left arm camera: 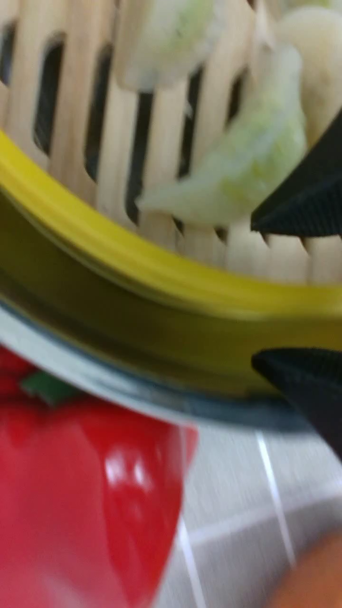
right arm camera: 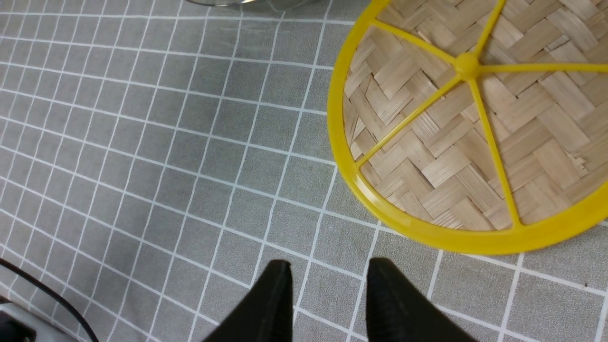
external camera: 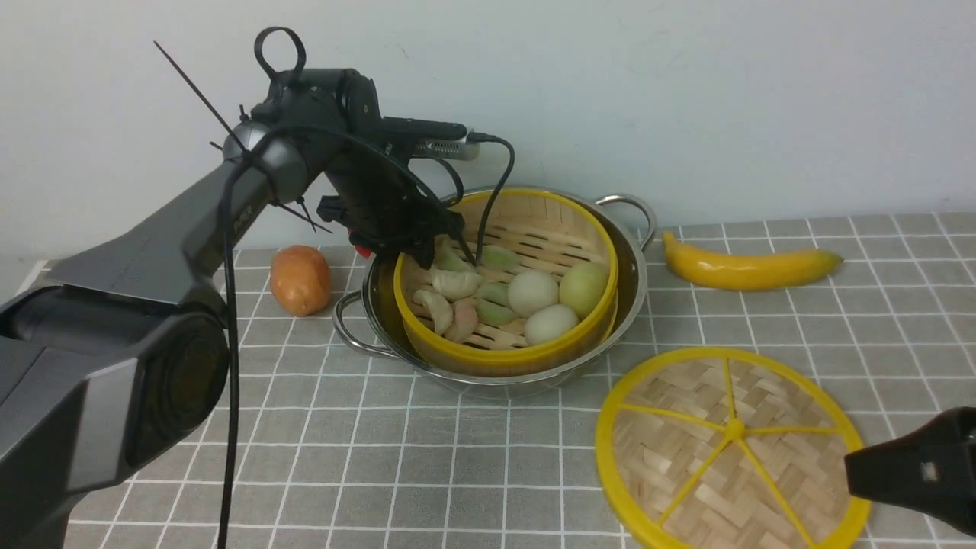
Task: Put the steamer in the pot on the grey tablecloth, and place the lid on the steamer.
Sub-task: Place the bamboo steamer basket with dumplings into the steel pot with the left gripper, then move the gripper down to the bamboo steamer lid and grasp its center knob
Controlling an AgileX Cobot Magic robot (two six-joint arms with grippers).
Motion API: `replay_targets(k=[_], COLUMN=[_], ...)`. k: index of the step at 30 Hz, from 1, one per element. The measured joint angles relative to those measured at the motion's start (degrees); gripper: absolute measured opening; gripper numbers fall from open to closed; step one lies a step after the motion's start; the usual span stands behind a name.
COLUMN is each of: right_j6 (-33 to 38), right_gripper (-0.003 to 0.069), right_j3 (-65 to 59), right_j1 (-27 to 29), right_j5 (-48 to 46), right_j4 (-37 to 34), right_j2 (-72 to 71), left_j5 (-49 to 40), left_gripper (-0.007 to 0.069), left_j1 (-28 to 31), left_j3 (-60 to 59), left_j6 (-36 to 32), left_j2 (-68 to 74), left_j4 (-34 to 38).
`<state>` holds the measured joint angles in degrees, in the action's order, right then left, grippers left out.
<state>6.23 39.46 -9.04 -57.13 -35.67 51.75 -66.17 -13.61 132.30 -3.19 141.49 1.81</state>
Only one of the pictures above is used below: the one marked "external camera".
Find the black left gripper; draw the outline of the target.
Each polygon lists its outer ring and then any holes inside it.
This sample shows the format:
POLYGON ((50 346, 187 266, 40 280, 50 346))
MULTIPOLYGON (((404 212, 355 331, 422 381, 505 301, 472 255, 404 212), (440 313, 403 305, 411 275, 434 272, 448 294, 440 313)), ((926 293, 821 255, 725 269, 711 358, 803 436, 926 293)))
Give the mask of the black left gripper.
POLYGON ((335 190, 316 206, 324 223, 359 232, 377 255, 410 257, 422 270, 435 264, 437 236, 459 244, 468 263, 477 258, 464 238, 464 217, 436 205, 395 159, 346 146, 332 157, 325 176, 335 190))

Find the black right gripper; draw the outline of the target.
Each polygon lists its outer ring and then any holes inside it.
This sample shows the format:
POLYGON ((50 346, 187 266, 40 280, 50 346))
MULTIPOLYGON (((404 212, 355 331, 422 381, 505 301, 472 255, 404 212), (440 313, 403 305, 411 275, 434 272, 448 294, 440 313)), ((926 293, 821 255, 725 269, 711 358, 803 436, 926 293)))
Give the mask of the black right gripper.
POLYGON ((975 409, 942 411, 927 424, 844 457, 851 496, 931 515, 975 535, 975 409))

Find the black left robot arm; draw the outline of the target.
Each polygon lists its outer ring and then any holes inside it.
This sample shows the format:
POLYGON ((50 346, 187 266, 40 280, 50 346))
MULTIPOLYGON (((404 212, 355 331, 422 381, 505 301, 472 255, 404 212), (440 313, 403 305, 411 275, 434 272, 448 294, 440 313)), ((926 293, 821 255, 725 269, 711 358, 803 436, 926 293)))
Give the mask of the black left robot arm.
POLYGON ((459 215, 411 171, 460 123, 383 116, 352 69, 272 74, 219 167, 135 228, 68 257, 2 307, 2 546, 59 548, 77 502, 188 437, 224 390, 236 326, 213 275, 268 205, 320 201, 356 246, 429 263, 459 215))

